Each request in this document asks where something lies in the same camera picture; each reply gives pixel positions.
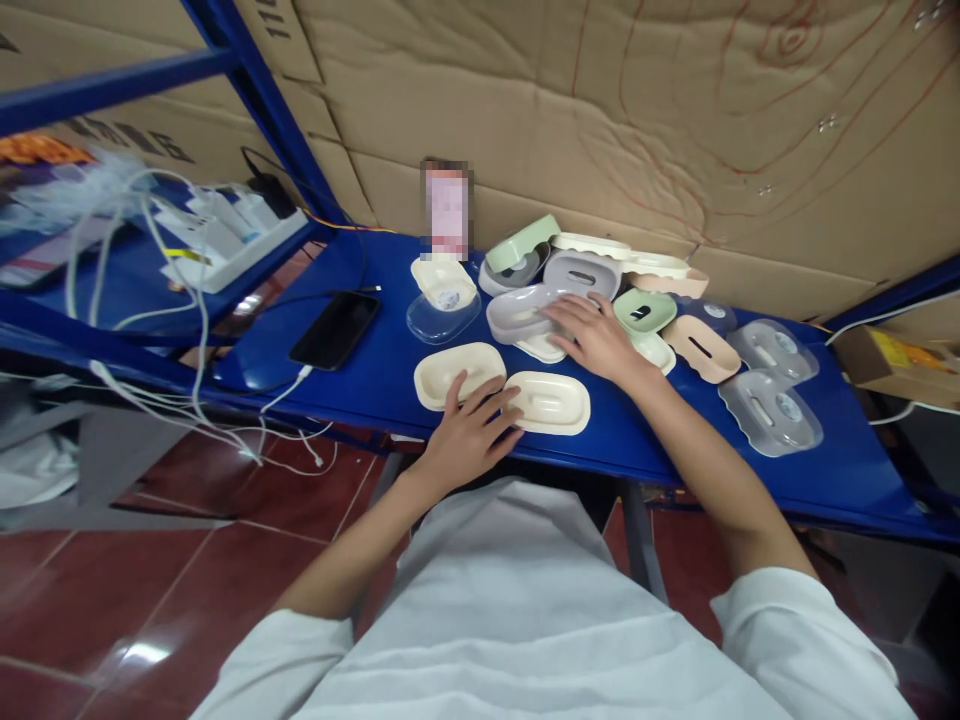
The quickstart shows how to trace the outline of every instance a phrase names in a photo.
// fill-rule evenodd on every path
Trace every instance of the green soap dish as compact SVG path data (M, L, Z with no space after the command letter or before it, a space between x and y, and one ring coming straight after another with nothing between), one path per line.
M613 303L617 320L631 335L659 332L677 316L677 303L669 295L632 288Z
M487 253L487 266L493 273L502 273L524 261L524 255L533 252L537 245L550 242L550 238L560 234L560 226L553 215L544 215L520 232L514 233L498 243Z

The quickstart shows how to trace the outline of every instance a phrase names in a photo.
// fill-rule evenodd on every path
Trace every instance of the right hand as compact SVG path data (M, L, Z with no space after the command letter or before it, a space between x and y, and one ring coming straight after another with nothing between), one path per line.
M600 307L579 295L562 296L543 314L573 335L575 342L554 335L550 342L594 375L624 385L637 378L663 377L660 370L637 352L617 321L613 305L602 295L588 293Z

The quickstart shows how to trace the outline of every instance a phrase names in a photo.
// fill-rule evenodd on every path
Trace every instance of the black smartphone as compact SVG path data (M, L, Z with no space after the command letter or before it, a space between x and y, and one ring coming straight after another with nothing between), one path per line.
M297 340L290 359L317 370L339 370L379 309L380 301L376 298L355 292L337 293Z

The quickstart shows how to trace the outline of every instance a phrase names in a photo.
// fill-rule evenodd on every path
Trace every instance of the left hand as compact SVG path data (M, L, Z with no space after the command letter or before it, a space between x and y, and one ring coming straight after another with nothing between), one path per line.
M405 473L415 485L432 491L435 502L490 470L513 451L523 436L523 430L517 429L496 442L523 417L522 410L513 408L491 420L520 394L520 388L497 392L506 380L500 375L478 387L463 407L459 407L457 398L466 379L467 371L463 370L453 381L447 391L440 426L434 431L423 455ZM487 399L491 393L496 394Z

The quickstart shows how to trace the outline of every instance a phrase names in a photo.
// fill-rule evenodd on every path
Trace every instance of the person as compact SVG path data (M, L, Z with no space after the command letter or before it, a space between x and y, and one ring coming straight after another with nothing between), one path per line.
M458 407L462 372L423 455L283 593L194 718L914 717L754 472L591 299L544 311L573 337L553 341L633 400L716 524L735 577L712 602L722 652L616 570L574 493L504 478L446 497L522 435L500 439L516 389L497 378ZM428 510L354 644L351 609Z

